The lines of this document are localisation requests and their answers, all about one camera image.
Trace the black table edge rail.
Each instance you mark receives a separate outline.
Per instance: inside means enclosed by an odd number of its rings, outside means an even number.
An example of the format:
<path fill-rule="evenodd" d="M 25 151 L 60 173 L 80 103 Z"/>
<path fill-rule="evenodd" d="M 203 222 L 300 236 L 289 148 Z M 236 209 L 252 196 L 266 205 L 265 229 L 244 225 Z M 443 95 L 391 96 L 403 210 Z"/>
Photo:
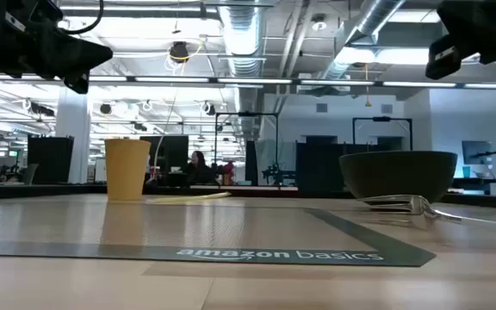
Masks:
<path fill-rule="evenodd" d="M 209 188 L 144 188 L 144 195 L 212 195 L 224 189 Z M 233 188 L 227 189 L 235 197 L 294 198 L 294 199 L 354 199 L 350 192 L 305 193 L 297 190 Z M 66 185 L 0 185 L 0 199 L 39 197 L 49 195 L 106 194 L 107 188 L 100 184 Z M 496 208 L 496 196 L 445 194 L 440 202 Z"/>

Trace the person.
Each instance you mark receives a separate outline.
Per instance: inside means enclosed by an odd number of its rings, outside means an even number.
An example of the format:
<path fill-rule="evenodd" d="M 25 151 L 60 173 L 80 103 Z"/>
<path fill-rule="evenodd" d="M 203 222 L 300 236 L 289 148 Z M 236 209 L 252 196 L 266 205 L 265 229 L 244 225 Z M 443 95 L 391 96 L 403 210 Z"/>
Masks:
<path fill-rule="evenodd" d="M 186 168 L 187 182 L 189 184 L 216 185 L 216 172 L 207 166 L 202 152 L 193 151 L 191 160 Z"/>

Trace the yellow straw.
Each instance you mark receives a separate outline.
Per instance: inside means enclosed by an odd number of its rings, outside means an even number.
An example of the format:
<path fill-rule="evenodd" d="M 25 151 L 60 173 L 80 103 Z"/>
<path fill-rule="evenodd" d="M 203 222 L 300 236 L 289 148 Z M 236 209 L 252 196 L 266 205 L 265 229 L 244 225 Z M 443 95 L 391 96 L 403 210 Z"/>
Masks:
<path fill-rule="evenodd" d="M 146 203 L 151 204 L 170 204 L 170 203 L 185 203 L 185 202 L 198 202 L 204 200 L 215 200 L 231 196 L 230 192 L 220 192 L 210 195 L 192 195 L 192 196 L 177 196 L 168 198 L 155 198 L 146 200 Z"/>

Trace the amazon basics baking mat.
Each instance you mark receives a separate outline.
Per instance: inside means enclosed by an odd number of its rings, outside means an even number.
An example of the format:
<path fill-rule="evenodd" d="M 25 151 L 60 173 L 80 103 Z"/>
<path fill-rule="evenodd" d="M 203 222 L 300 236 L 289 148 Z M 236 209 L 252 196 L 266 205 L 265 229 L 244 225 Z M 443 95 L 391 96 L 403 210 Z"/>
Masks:
<path fill-rule="evenodd" d="M 432 252 L 317 208 L 0 201 L 0 256 L 420 267 Z"/>

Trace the yellow hanging plug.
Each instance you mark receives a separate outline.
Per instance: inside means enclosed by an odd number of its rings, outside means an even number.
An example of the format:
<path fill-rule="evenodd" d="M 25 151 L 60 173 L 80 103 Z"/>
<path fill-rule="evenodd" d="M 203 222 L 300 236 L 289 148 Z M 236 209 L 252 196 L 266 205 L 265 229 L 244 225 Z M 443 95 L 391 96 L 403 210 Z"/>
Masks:
<path fill-rule="evenodd" d="M 365 80 L 368 82 L 369 81 L 369 64 L 364 65 L 364 74 L 365 74 Z M 369 97 L 369 86 L 366 87 L 366 102 L 365 102 L 365 107 L 370 108 L 372 107 L 372 103 L 370 102 L 370 97 Z"/>

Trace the black metal frame stand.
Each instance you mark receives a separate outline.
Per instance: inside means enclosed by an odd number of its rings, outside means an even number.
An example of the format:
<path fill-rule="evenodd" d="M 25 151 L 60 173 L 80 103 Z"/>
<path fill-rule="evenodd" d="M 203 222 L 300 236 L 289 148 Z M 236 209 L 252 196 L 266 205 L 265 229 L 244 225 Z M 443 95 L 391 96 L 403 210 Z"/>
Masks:
<path fill-rule="evenodd" d="M 230 127 L 244 155 L 244 180 L 251 186 L 267 186 L 265 173 L 279 162 L 279 114 L 269 112 L 218 112 L 214 116 L 214 155 L 217 162 L 218 134 Z"/>
<path fill-rule="evenodd" d="M 408 125 L 409 133 L 409 150 L 413 150 L 413 121 L 411 118 L 392 118 L 389 116 L 374 116 L 374 117 L 354 117 L 351 119 L 351 140 L 352 144 L 357 143 L 357 121 L 373 121 L 373 122 L 390 122 L 390 121 L 405 121 Z"/>

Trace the wall monitor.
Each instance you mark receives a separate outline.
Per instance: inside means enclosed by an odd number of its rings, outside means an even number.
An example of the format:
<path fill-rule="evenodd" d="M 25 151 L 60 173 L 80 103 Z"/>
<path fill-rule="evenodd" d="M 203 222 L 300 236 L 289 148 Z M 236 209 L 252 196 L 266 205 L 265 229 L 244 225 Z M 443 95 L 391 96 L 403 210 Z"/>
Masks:
<path fill-rule="evenodd" d="M 492 143 L 490 141 L 462 141 L 462 156 L 464 164 L 485 164 L 489 161 L 488 153 L 491 151 Z"/>

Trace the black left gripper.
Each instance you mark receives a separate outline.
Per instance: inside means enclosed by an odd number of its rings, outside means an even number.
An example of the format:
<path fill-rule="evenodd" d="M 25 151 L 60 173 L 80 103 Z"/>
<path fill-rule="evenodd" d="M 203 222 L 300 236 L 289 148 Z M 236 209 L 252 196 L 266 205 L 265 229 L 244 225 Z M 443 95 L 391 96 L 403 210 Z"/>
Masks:
<path fill-rule="evenodd" d="M 0 73 L 50 78 L 41 45 L 43 36 L 62 19 L 52 0 L 0 0 Z M 71 36 L 58 40 L 58 70 L 71 73 L 64 77 L 64 85 L 78 94 L 89 91 L 89 71 L 112 58 L 107 46 Z"/>

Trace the black room partition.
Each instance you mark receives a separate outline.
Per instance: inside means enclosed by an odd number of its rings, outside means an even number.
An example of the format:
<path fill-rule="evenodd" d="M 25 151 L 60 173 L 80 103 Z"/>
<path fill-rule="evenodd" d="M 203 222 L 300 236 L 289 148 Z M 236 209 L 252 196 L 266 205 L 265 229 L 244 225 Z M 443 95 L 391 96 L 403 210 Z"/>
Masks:
<path fill-rule="evenodd" d="M 344 178 L 339 158 L 344 147 L 339 144 L 296 145 L 296 184 L 298 190 L 307 193 L 342 192 Z"/>
<path fill-rule="evenodd" d="M 33 184 L 68 183 L 74 138 L 29 137 L 28 164 L 37 164 Z"/>

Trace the overhead LED light bar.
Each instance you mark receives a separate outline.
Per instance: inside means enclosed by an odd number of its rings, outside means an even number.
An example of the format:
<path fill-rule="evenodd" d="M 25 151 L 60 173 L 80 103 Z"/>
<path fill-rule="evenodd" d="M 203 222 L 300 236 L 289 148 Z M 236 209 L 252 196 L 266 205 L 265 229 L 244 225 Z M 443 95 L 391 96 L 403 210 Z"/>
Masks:
<path fill-rule="evenodd" d="M 408 82 L 370 80 L 324 80 L 299 78 L 250 78 L 250 77 L 187 77 L 187 76 L 93 76 L 88 84 L 231 84 L 240 85 L 295 85 L 295 86 L 349 86 L 380 88 L 428 88 L 462 90 L 496 90 L 496 83 Z"/>

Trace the white pillar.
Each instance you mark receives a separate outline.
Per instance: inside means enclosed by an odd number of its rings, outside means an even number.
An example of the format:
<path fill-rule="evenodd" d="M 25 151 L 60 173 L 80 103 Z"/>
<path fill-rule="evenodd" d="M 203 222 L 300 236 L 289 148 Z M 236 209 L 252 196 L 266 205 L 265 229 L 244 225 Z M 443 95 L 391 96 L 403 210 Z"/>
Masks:
<path fill-rule="evenodd" d="M 65 87 L 59 90 L 55 134 L 73 138 L 69 183 L 87 183 L 91 110 L 92 104 L 86 95 Z"/>

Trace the silver fork with orange handle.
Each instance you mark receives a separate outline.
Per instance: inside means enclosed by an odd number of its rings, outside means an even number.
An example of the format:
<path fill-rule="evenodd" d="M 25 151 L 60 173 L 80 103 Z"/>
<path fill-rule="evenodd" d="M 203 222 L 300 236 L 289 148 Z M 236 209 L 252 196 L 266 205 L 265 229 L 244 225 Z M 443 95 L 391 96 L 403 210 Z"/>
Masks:
<path fill-rule="evenodd" d="M 495 220 L 482 220 L 459 215 L 448 214 L 431 207 L 431 204 L 421 195 L 380 195 L 360 198 L 360 202 L 370 205 L 374 214 L 396 214 L 422 217 L 425 220 L 442 220 L 466 226 L 494 226 Z"/>

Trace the dark green bowl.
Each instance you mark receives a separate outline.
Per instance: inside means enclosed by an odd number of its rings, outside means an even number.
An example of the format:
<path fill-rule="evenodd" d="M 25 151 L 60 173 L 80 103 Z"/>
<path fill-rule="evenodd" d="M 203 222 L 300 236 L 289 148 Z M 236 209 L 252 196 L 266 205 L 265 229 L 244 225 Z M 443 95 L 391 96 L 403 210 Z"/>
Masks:
<path fill-rule="evenodd" d="M 458 156 L 440 151 L 360 152 L 339 158 L 345 186 L 356 198 L 420 195 L 436 202 L 453 183 Z"/>

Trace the silver ventilation duct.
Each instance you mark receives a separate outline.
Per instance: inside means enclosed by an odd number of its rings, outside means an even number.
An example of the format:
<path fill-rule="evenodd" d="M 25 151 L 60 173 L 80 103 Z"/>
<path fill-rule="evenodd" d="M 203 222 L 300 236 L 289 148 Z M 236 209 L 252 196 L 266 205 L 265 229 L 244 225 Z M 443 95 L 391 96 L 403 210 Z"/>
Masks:
<path fill-rule="evenodd" d="M 406 0 L 364 0 L 359 14 L 341 23 L 335 36 L 336 55 L 321 72 L 319 79 L 340 79 L 349 67 L 357 63 L 358 49 L 351 45 L 362 40 L 374 46 L 380 30 Z"/>
<path fill-rule="evenodd" d="M 263 10 L 259 7 L 233 5 L 218 8 L 223 25 L 223 40 L 231 74 L 236 78 L 260 77 L 263 36 Z"/>

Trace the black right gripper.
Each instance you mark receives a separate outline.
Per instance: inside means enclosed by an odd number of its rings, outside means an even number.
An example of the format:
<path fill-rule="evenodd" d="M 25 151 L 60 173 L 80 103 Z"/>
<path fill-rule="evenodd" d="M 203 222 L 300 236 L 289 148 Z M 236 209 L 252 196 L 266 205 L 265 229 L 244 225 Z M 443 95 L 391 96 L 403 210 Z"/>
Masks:
<path fill-rule="evenodd" d="M 437 14 L 448 34 L 429 47 L 427 78 L 455 73 L 463 59 L 476 53 L 483 65 L 496 62 L 496 0 L 443 0 Z"/>

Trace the yellow plastic cup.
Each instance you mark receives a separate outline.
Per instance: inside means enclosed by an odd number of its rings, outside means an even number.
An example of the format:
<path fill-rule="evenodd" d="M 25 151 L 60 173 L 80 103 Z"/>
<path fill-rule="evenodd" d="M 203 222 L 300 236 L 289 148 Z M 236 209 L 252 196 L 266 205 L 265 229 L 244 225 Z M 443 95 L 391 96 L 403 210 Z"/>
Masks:
<path fill-rule="evenodd" d="M 107 194 L 111 201 L 142 198 L 151 143 L 139 139 L 106 139 Z"/>

